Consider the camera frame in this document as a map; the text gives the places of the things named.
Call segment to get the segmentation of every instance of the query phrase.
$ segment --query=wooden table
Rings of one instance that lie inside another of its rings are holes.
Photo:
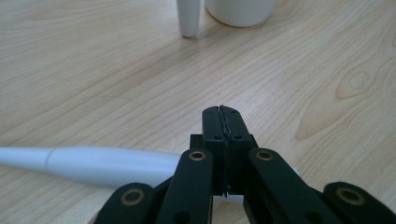
[[[181,153],[212,105],[315,189],[346,181],[396,211],[396,2],[279,0],[233,28],[174,0],[0,2],[0,146]],[[0,166],[1,223],[87,223],[114,189]],[[215,203],[214,223],[248,223]]]

